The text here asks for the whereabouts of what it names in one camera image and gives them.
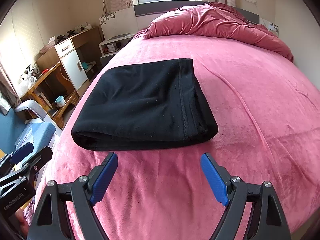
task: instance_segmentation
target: folded black fabric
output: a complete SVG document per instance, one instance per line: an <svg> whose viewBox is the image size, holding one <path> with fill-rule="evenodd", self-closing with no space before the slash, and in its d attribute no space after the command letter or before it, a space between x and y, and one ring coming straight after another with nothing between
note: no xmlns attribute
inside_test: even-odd
<svg viewBox="0 0 320 240"><path fill-rule="evenodd" d="M217 132L192 59L183 58L107 70L71 135L82 148L112 151L188 146Z"/></svg>

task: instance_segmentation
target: gray headboard panel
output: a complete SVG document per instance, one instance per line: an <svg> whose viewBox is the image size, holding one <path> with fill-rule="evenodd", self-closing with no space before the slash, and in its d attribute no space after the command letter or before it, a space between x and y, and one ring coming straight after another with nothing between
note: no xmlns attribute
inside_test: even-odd
<svg viewBox="0 0 320 240"><path fill-rule="evenodd" d="M170 9L172 8L181 8L182 6L196 6L207 3L209 2L187 0L147 2L134 5L134 12L136 17L138 17L149 14L165 13L170 11ZM259 24L259 15L239 8L236 8L236 10L239 11L248 21Z"/></svg>

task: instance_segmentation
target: cabinet handle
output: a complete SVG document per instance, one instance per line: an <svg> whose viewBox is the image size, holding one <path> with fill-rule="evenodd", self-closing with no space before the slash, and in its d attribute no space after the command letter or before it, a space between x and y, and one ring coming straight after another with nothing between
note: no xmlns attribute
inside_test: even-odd
<svg viewBox="0 0 320 240"><path fill-rule="evenodd" d="M66 49L68 49L70 47L70 45L66 46L64 49L62 49L61 51L65 51Z"/></svg>
<svg viewBox="0 0 320 240"><path fill-rule="evenodd" d="M78 65L79 70L82 71L82 67L79 62L77 63L77 65Z"/></svg>

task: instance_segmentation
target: gray armrest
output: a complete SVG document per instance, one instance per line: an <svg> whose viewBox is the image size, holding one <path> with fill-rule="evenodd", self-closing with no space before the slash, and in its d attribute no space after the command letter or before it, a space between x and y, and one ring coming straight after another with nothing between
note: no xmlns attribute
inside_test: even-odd
<svg viewBox="0 0 320 240"><path fill-rule="evenodd" d="M22 110L31 110L34 112L42 121L44 120L45 116L47 115L47 112L42 108L41 105L39 105L36 101L34 100L27 100L20 105L18 105L15 108L15 112L20 112Z"/></svg>

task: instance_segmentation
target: silver screw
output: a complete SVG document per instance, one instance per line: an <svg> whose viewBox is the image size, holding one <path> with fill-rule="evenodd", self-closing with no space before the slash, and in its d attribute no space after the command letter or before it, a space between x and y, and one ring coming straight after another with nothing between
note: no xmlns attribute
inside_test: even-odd
<svg viewBox="0 0 320 240"><path fill-rule="evenodd" d="M264 185L265 185L266 187L271 187L271 186L272 186L272 184L271 184L270 181L265 181L265 182L264 182Z"/></svg>
<svg viewBox="0 0 320 240"><path fill-rule="evenodd" d="M241 179L238 177L238 176L233 176L232 178L232 181L235 182L235 183L238 183L241 181Z"/></svg>
<svg viewBox="0 0 320 240"><path fill-rule="evenodd" d="M49 180L47 186L51 187L54 185L54 180Z"/></svg>
<svg viewBox="0 0 320 240"><path fill-rule="evenodd" d="M87 179L88 179L87 176L80 176L79 177L80 182L85 182L85 181L87 181Z"/></svg>

